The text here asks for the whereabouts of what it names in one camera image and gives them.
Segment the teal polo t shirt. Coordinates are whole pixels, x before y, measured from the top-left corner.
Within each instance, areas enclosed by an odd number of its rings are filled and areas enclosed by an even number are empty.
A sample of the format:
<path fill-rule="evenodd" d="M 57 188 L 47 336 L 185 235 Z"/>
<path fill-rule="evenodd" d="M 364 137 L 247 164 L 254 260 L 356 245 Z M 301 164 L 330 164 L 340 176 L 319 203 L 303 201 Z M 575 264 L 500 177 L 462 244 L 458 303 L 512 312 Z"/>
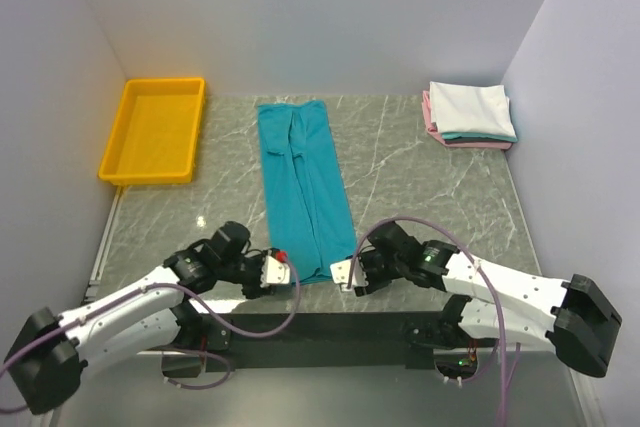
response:
<path fill-rule="evenodd" d="M 326 105 L 262 104 L 257 128 L 271 244 L 287 252 L 302 284 L 329 281 L 356 234 Z"/>

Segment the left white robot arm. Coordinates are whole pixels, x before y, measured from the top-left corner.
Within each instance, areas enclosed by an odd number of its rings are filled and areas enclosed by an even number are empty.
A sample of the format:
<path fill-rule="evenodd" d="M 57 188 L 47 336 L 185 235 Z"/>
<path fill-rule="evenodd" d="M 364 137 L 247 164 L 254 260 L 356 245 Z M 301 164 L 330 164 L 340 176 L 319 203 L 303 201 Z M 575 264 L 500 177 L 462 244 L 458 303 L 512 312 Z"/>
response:
<path fill-rule="evenodd" d="M 139 280 L 60 314 L 42 308 L 25 321 L 2 365 L 25 410 L 46 414 L 64 404 L 83 379 L 141 351 L 203 347 L 202 294 L 219 282 L 255 299 L 290 281 L 286 256 L 250 246 L 248 229 L 229 221 L 209 239 L 171 254 Z"/>

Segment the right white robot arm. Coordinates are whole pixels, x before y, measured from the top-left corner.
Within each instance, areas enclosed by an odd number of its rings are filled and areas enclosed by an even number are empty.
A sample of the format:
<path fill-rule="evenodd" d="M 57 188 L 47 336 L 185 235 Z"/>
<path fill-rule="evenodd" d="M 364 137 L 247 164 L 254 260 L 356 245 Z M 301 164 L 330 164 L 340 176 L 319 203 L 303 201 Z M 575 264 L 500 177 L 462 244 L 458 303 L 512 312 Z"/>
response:
<path fill-rule="evenodd" d="M 396 279 L 449 294 L 441 313 L 445 345 L 495 339 L 549 351 L 567 367 L 594 378 L 606 375 L 622 317 L 597 283 L 575 274 L 547 278 L 502 266 L 469 252 L 454 236 L 420 242 L 402 227 L 403 217 L 371 228 L 343 266 L 336 284 L 358 296 Z"/>

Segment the black base bar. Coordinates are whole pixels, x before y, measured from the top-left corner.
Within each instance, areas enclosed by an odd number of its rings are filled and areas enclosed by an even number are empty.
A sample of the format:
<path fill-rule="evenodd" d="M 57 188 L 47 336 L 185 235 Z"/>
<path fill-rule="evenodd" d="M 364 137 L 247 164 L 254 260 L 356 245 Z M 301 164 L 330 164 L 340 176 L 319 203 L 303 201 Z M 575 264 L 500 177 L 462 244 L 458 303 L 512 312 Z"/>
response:
<path fill-rule="evenodd" d="M 451 314 L 439 312 L 299 313 L 283 332 L 264 339 L 241 336 L 202 315 L 161 344 L 191 349 L 195 359 L 170 354 L 162 370 L 171 377 L 196 377 L 201 366 L 207 372 L 225 370 L 220 362 L 203 360 L 202 350 L 224 357 L 234 370 L 392 365 L 430 370 L 436 350 L 489 348 L 496 337 L 473 341 Z"/>

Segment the teal folded t shirt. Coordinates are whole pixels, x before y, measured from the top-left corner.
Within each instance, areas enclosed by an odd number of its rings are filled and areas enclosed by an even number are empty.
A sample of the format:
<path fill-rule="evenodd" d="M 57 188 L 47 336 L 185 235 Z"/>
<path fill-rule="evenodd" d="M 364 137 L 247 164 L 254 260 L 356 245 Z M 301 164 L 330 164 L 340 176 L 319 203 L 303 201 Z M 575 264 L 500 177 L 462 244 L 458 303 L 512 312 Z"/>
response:
<path fill-rule="evenodd" d="M 481 136 L 474 133 L 440 133 L 444 145 L 457 144 L 514 144 L 518 142 L 516 137 L 509 136 Z"/>

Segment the yellow plastic bin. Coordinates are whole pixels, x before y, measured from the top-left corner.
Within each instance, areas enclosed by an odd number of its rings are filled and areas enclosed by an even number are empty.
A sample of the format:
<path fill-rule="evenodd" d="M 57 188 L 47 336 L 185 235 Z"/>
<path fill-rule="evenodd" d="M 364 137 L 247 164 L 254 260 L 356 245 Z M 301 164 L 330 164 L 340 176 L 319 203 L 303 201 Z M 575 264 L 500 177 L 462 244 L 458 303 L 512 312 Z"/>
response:
<path fill-rule="evenodd" d="M 189 183 L 205 93 L 198 77 L 127 81 L 98 177 L 115 186 Z"/>

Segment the pink folded t shirt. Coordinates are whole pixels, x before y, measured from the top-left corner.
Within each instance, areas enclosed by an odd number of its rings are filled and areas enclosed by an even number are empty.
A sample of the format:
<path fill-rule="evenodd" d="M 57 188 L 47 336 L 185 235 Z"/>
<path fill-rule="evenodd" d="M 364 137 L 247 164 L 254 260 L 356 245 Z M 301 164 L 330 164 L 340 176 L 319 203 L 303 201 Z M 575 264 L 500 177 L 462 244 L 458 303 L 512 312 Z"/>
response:
<path fill-rule="evenodd" d="M 512 143 L 489 138 L 461 138 L 453 141 L 445 140 L 438 132 L 436 125 L 432 122 L 430 95 L 427 90 L 422 93 L 422 114 L 425 122 L 426 132 L 437 142 L 445 147 L 451 148 L 486 148 L 507 151 Z"/>

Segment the white folded t shirt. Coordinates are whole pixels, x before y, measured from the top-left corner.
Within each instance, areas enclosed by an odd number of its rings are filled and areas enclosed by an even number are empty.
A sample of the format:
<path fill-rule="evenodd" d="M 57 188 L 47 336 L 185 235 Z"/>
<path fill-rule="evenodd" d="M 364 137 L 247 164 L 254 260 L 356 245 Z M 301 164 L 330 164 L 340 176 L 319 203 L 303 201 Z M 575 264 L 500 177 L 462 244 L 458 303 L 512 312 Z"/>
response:
<path fill-rule="evenodd" d="M 516 137 L 503 85 L 476 87 L 431 82 L 432 122 L 439 133 Z"/>

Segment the aluminium frame rail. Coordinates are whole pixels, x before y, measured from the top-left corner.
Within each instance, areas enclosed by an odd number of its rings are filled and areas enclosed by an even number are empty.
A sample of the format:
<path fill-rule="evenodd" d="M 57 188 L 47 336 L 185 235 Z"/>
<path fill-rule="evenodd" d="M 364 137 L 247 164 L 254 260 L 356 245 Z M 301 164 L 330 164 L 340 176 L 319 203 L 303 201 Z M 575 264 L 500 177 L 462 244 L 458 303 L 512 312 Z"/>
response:
<path fill-rule="evenodd" d="M 93 265 L 93 270 L 91 272 L 90 282 L 97 283 L 98 279 L 103 275 L 104 265 L 106 264 L 106 257 L 108 255 L 112 237 L 113 237 L 113 224 L 114 219 L 117 217 L 117 214 L 120 210 L 120 206 L 122 204 L 122 199 L 124 196 L 124 190 L 122 187 L 118 187 L 115 193 L 112 206 L 109 211 L 109 215 L 104 227 L 104 231 L 99 243 L 99 247 L 97 250 L 95 262 Z M 526 233 L 529 246 L 531 250 L 534 252 L 535 249 L 533 247 L 533 240 L 529 231 L 529 227 L 524 217 L 524 211 L 522 209 L 522 205 L 520 203 L 520 199 L 517 193 L 514 193 L 516 198 L 516 204 L 520 212 L 520 217 L 522 218 L 522 224 L 524 231 Z M 536 263 L 536 267 L 540 268 L 540 263 L 537 257 L 537 254 L 533 253 L 534 260 Z M 582 415 L 583 426 L 606 426 L 606 421 L 604 419 L 601 406 L 599 404 L 599 400 L 597 398 L 594 385 L 592 381 L 585 377 L 582 374 L 578 374 L 576 372 L 570 373 L 571 384 L 573 385 L 573 389 L 575 391 L 577 397 L 578 404 L 578 413 Z M 31 416 L 29 419 L 29 426 L 57 426 L 58 420 L 61 414 L 60 409 L 53 410 L 49 413 L 40 415 L 40 416 Z"/>

